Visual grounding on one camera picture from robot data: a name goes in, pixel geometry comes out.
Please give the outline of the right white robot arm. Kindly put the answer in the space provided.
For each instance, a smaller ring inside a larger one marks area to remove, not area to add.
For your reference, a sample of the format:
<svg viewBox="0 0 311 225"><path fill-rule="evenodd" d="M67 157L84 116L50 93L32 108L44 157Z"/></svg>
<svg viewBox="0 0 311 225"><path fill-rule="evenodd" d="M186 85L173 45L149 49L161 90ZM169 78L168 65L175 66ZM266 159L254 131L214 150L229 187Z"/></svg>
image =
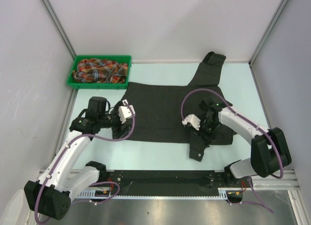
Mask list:
<svg viewBox="0 0 311 225"><path fill-rule="evenodd" d="M203 99L199 107L198 134L206 144L212 144L222 127L228 127L244 138L251 147L251 155L225 167L224 181L230 187L237 186L242 178L258 175L267 177L292 163L292 157L284 132L280 128L267 129L235 112L232 104L217 104Z"/></svg>

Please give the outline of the black pinstripe long sleeve shirt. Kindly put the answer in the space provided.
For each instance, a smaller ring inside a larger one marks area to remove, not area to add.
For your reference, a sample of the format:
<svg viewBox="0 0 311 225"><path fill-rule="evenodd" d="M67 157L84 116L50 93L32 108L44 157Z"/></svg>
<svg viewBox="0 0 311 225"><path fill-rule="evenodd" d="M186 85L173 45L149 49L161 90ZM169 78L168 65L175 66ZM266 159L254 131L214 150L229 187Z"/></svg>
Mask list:
<svg viewBox="0 0 311 225"><path fill-rule="evenodd" d="M206 144L191 126L182 120L194 114L199 117L200 102L211 99L222 103L218 84L226 57L209 52L199 64L192 80L186 86L156 86L130 82L122 99L133 105L136 124L129 140L164 143L187 143L189 157L201 161L210 145L230 145L235 132L222 127L212 144Z"/></svg>

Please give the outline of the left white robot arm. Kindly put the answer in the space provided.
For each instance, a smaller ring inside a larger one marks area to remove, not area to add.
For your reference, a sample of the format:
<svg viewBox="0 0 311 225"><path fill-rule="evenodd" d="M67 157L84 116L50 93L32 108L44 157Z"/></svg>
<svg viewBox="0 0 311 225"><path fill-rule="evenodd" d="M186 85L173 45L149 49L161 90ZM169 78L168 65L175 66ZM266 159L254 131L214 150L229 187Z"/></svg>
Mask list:
<svg viewBox="0 0 311 225"><path fill-rule="evenodd" d="M135 128L136 113L127 100L114 107L103 97L91 97L88 107L81 111L70 127L67 138L49 167L36 181L28 181L24 192L30 210L34 212L38 225L44 225L39 216L61 220L67 214L72 201L86 188L107 184L120 190L118 183L109 179L106 166L96 161L88 162L74 177L69 174L84 149L93 139L109 141L100 137L102 129L112 129L121 134L116 139L128 139Z"/></svg>

